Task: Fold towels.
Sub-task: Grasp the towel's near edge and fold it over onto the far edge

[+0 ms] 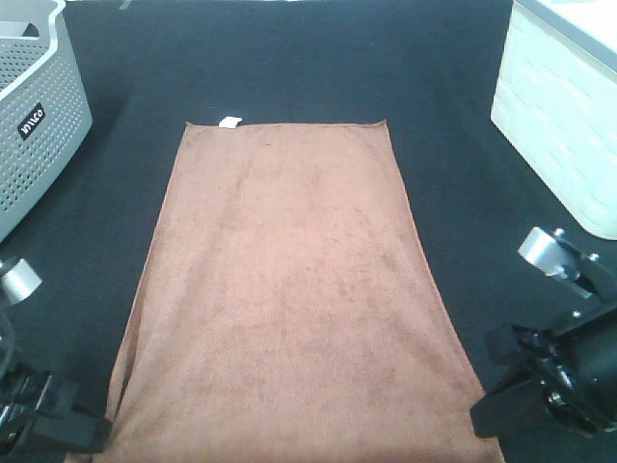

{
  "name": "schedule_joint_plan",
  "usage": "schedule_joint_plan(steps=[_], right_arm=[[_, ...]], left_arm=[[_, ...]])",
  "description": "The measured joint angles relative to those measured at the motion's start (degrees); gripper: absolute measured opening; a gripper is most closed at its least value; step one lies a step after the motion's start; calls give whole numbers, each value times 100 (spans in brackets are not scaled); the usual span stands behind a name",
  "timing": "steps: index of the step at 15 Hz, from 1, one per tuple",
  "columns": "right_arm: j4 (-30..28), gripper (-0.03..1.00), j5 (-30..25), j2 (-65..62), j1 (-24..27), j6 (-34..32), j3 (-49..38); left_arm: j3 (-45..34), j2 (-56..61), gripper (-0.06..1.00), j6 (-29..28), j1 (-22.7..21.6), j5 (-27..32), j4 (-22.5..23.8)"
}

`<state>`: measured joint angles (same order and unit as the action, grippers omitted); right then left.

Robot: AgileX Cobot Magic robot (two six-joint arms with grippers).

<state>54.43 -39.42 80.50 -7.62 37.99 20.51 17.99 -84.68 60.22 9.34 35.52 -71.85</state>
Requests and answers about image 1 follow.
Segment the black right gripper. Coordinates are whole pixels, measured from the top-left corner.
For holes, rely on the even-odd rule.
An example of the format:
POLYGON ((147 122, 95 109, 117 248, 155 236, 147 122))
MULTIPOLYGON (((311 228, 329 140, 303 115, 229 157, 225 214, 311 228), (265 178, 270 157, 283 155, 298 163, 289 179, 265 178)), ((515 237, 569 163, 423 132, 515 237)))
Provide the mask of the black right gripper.
POLYGON ((469 410, 476 437, 548 415, 583 435, 616 429, 615 304, 574 311, 549 329, 501 325, 484 340, 492 362, 510 368, 469 410))

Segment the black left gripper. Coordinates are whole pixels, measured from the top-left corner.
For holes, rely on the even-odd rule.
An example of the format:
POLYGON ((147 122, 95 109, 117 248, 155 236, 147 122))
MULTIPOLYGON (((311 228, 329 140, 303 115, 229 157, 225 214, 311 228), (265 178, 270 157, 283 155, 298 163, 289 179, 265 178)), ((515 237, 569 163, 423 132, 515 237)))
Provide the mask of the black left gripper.
MULTIPOLYGON (((39 412, 47 385, 50 410, 71 410, 79 385, 63 376, 29 365, 17 348, 13 326, 1 313, 1 450, 12 451, 39 412)), ((109 440, 112 424, 106 419, 73 413, 67 417, 35 420, 28 443, 42 451, 100 453, 109 440)))

